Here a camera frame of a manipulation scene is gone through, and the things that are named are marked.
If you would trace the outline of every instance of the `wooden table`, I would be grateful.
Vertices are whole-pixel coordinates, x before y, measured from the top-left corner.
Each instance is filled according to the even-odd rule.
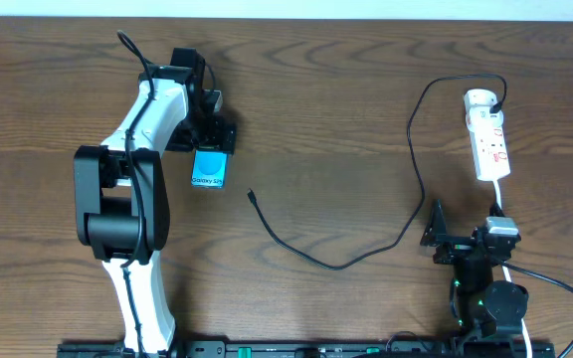
[[[111,281],[77,240],[72,172],[79,145],[110,135],[136,96],[140,64],[117,29],[161,64],[197,48],[239,125],[224,191],[191,187],[193,155],[163,160],[163,275],[180,330],[305,340],[456,329],[452,268],[419,239],[434,199],[461,234],[486,215],[493,191],[475,179],[462,95],[497,82],[430,91],[413,126],[427,201],[391,252],[344,271],[312,266],[272,241],[246,196],[254,188],[279,235],[330,263],[392,242],[420,197],[406,122],[424,86],[448,75],[508,79],[501,186],[523,235],[511,262],[573,285],[571,23],[0,18],[0,356],[123,333]],[[530,291],[530,334],[560,352],[573,295],[514,279]]]

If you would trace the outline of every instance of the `wooden surface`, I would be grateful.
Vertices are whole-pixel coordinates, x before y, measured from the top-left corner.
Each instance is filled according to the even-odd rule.
[[[158,63],[173,47],[199,49],[239,125],[224,191],[191,188],[192,155],[163,160],[163,276],[182,331],[301,340],[456,329],[452,268],[419,247],[430,205],[394,251],[334,272],[277,247],[246,192],[279,235],[330,263],[391,242],[419,200],[408,116],[430,80],[465,73],[509,81],[512,174],[501,187],[523,234],[512,262],[573,285],[573,24],[0,18],[0,356],[121,338],[113,286],[77,240],[72,173],[79,145],[100,143],[135,99],[139,64],[117,29]],[[500,90],[439,84],[413,127],[427,203],[441,198],[459,233],[493,198],[475,180],[463,125],[472,87]],[[573,295],[514,279],[530,291],[530,334],[560,352]]]

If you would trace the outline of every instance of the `power strip switch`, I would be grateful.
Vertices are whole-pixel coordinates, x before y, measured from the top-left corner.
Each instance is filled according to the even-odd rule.
[[[473,144],[477,179],[498,180],[509,174],[507,148],[503,136],[503,111],[491,113],[496,94],[487,89],[471,89],[464,95],[466,126]]]

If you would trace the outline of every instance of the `power outlet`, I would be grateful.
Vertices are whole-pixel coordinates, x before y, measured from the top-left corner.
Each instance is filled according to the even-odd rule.
[[[471,89],[464,95],[466,125],[470,131],[477,179],[493,181],[510,173],[503,135],[503,112],[491,113],[496,95],[487,89]]]

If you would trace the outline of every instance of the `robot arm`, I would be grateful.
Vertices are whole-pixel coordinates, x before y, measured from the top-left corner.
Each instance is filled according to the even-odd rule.
[[[100,146],[82,146],[75,155],[75,197],[79,240],[91,246],[109,273],[125,323],[124,346],[138,352],[134,316],[140,322],[143,349],[168,351],[175,329],[162,284],[160,250],[169,232],[169,205],[161,166],[165,150],[233,154],[235,126],[216,114],[221,93],[203,91],[205,61],[194,49],[175,49],[170,66],[149,65],[154,99],[134,127],[130,150],[144,210],[144,240],[136,250],[138,210],[131,198],[111,197],[103,189],[131,186],[125,159],[125,133],[147,101],[143,74],[139,94],[118,129]],[[125,279],[121,265],[134,255]],[[133,289],[130,304],[127,283]]]

